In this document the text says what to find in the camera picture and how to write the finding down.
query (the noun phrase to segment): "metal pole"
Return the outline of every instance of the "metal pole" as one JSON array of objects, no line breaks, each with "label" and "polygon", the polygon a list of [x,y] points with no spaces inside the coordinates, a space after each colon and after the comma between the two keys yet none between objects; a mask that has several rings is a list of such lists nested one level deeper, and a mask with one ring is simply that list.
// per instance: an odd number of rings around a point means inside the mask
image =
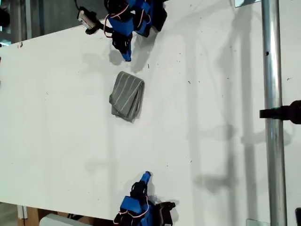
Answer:
[{"label": "metal pole", "polygon": [[[279,1],[262,0],[265,108],[282,106]],[[266,120],[271,226],[287,226],[283,123]]]}]

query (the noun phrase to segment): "floor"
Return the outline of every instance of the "floor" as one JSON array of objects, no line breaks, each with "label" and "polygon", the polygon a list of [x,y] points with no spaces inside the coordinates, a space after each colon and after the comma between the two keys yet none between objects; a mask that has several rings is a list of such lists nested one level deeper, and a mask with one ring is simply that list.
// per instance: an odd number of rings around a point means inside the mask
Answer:
[{"label": "floor", "polygon": [[17,226],[16,205],[0,203],[0,225]]},{"label": "floor", "polygon": [[0,0],[10,14],[10,25],[0,27],[0,44],[10,45],[80,25],[75,5],[97,13],[103,19],[107,11],[103,0]]}]

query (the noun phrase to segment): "striped fabric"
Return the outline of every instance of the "striped fabric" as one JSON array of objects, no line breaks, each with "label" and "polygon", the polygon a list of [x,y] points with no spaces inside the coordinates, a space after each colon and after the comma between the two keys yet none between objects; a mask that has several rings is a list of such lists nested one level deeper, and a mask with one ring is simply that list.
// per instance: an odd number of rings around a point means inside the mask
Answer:
[{"label": "striped fabric", "polygon": [[144,81],[126,72],[117,75],[109,102],[112,114],[126,121],[134,122],[138,115],[144,92]]}]

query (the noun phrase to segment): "gray towel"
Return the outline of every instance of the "gray towel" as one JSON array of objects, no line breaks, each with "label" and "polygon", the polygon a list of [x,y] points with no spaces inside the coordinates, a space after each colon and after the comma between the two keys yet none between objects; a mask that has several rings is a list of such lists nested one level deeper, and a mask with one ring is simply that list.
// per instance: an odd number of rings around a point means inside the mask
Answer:
[{"label": "gray towel", "polygon": [[120,72],[109,98],[112,114],[133,122],[141,109],[143,92],[144,81],[142,79]]}]

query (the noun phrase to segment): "cable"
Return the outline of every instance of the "cable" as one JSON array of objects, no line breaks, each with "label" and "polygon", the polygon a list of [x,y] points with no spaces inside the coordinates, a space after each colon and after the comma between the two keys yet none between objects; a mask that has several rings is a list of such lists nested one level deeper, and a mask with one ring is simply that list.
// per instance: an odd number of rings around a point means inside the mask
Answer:
[{"label": "cable", "polygon": [[[119,215],[121,215],[121,214],[126,214],[126,213],[127,213],[127,211],[125,211],[125,212],[123,212],[123,213],[119,211]],[[115,219],[113,219],[113,224],[119,225],[119,223],[116,223],[116,222],[115,222]]]},{"label": "cable", "polygon": [[[117,17],[117,16],[123,14],[123,13],[127,10],[127,8],[128,8],[128,5],[127,5],[122,11],[120,11],[119,13],[117,13],[117,14],[111,14],[111,18],[114,18],[114,17]],[[106,24],[107,24],[108,16],[110,16],[110,14],[108,14],[108,15],[105,17],[105,19],[104,19],[103,33],[104,33],[104,35],[105,35],[107,38],[112,38],[112,36],[108,36],[108,35],[105,33],[105,27],[106,27]]]},{"label": "cable", "polygon": [[130,214],[130,213],[128,213],[132,218],[140,218],[140,217],[142,217],[143,215],[145,215],[146,213],[147,213],[147,211],[149,211],[149,198],[146,196],[146,203],[147,203],[147,210],[144,212],[144,213],[142,213],[142,214],[140,214],[139,216],[133,216],[132,214]]},{"label": "cable", "polygon": [[140,22],[139,22],[139,24],[138,24],[137,28],[140,26],[140,24],[141,24],[141,22],[142,22],[143,13],[144,13],[144,9],[142,10],[142,13],[141,13],[141,18],[140,18]]},{"label": "cable", "polygon": [[74,0],[74,2],[75,2],[75,6],[76,6],[77,10],[79,11],[79,6],[78,6],[78,4],[77,4],[77,1]]},{"label": "cable", "polygon": [[149,24],[151,22],[151,17],[150,17],[150,15],[148,15],[148,16],[149,16],[150,21],[147,24]]},{"label": "cable", "polygon": [[[140,218],[140,217],[142,217],[142,216],[144,216],[146,213],[147,213],[147,211],[149,211],[149,208],[150,208],[150,206],[149,206],[149,198],[146,196],[146,203],[147,203],[147,209],[146,209],[146,211],[144,212],[144,213],[142,213],[142,214],[140,214],[139,216],[133,216],[132,214],[130,214],[128,211],[125,211],[125,212],[120,212],[119,211],[119,215],[122,215],[122,214],[128,214],[128,215],[130,215],[132,218]],[[115,224],[115,225],[119,225],[119,223],[116,223],[115,222],[115,219],[113,220],[113,224]]]}]

